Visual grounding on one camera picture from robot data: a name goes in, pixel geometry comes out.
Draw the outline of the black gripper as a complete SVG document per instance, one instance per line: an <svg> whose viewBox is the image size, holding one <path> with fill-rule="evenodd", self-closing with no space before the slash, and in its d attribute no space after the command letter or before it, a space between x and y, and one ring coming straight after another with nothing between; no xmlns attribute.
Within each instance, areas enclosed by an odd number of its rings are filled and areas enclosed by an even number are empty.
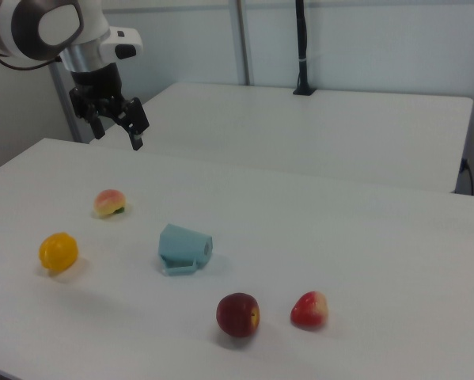
<svg viewBox="0 0 474 380"><path fill-rule="evenodd" d="M75 115L89 123L95 139L105 135L100 117L112 119L115 123L127 120L127 132L133 150L143 146L142 134L149 127L149 121L142 102L134 97L130 101L122 94L122 81L116 64L90 72L71 72L75 87L70 99Z"/></svg>

